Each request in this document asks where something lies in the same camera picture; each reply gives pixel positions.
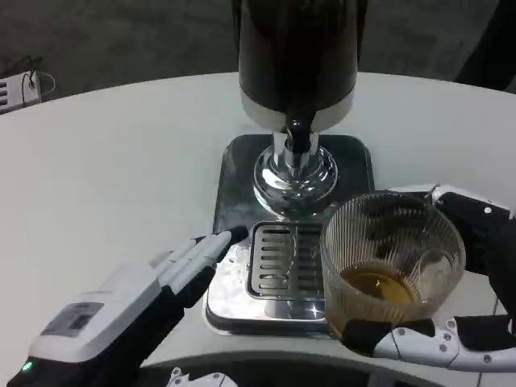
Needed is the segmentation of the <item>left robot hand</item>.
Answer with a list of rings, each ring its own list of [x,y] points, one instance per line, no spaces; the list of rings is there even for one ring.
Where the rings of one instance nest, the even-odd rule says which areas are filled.
[[[32,342],[9,386],[126,386],[185,311],[208,290],[245,226],[189,239],[150,261],[123,265],[65,306]]]

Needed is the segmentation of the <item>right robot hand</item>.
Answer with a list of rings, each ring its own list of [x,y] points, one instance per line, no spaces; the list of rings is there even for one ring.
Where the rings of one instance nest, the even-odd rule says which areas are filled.
[[[484,273],[505,314],[454,316],[439,329],[428,318],[378,322],[354,318],[341,343],[362,356],[456,371],[515,370],[515,220],[510,211],[458,189],[424,193],[389,191],[386,204],[366,207],[387,214],[396,232],[422,224],[431,210],[444,214],[465,242],[466,267]]]

